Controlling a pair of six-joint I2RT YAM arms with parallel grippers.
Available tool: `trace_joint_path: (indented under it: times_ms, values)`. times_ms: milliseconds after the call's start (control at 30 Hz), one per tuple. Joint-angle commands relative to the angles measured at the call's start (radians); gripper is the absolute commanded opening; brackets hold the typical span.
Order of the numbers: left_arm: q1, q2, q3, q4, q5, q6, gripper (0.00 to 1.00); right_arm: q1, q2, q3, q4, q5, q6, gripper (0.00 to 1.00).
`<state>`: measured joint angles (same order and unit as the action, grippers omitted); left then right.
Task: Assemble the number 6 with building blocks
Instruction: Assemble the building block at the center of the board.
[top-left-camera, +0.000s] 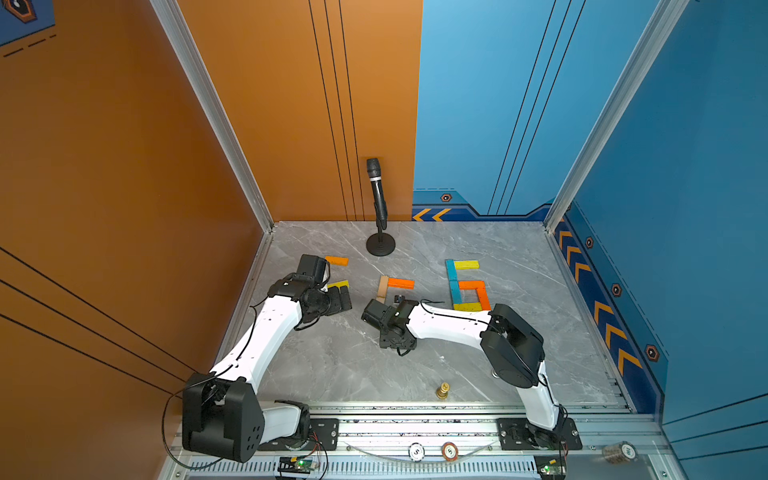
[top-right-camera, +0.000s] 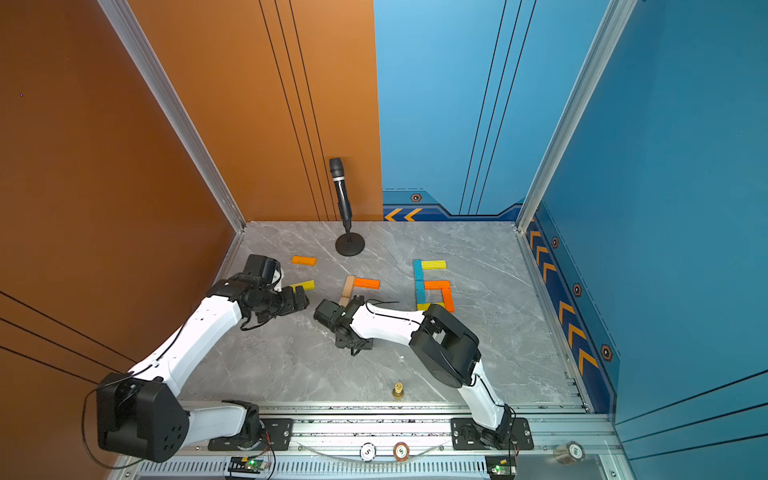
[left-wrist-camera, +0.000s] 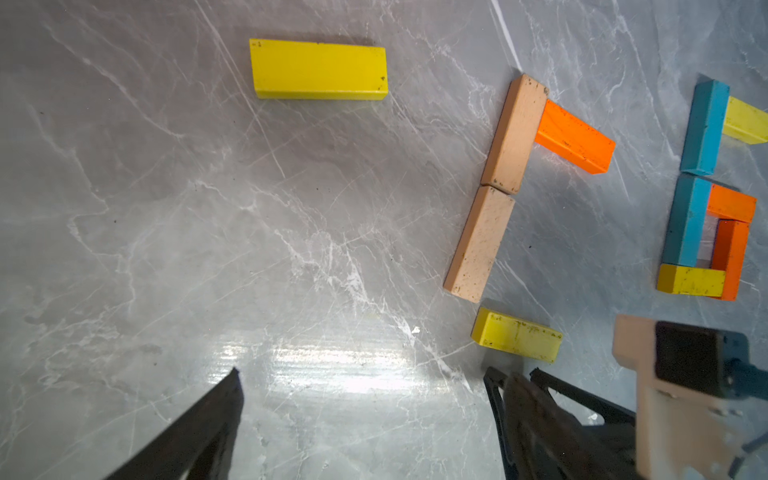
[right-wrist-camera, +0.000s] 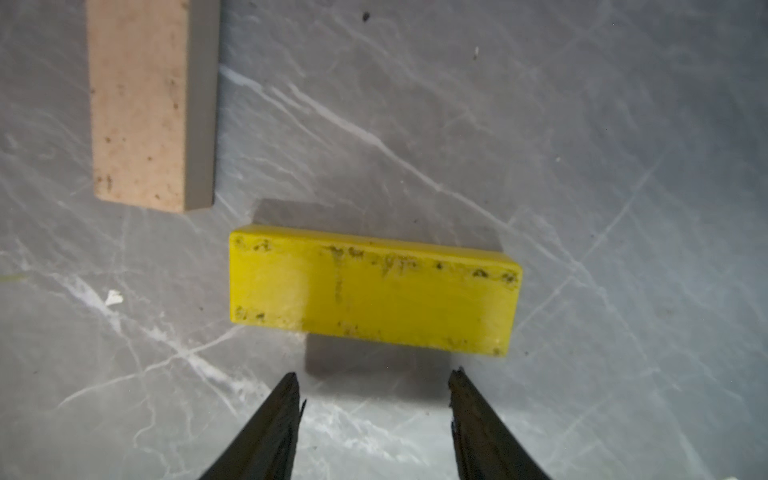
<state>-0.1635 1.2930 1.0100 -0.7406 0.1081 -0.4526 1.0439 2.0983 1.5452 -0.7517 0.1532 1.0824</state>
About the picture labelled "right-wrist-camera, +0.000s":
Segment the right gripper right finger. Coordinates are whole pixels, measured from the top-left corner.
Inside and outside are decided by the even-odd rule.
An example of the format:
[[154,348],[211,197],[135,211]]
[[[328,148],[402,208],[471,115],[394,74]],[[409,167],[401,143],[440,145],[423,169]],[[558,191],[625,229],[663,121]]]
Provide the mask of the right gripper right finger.
[[550,479],[463,369],[451,372],[448,385],[451,432],[461,479]]

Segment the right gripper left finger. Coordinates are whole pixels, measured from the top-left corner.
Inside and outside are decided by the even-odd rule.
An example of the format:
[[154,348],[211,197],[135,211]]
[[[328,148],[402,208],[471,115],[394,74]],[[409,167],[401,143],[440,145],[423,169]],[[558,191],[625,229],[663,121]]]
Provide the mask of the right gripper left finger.
[[289,479],[305,405],[297,375],[286,374],[201,480]]

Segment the yellow block diagonal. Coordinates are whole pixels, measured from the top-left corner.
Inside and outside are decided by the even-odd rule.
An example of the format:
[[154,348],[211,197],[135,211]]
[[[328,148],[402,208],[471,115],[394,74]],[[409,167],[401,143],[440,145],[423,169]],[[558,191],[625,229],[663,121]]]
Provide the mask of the yellow block diagonal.
[[248,225],[229,236],[232,322],[503,357],[523,269],[501,252]]

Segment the tan block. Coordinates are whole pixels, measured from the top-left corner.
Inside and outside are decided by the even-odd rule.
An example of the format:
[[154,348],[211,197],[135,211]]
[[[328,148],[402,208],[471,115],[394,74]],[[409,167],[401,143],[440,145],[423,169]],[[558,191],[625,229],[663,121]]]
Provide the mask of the tan block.
[[95,196],[211,207],[220,2],[91,0],[86,20]]

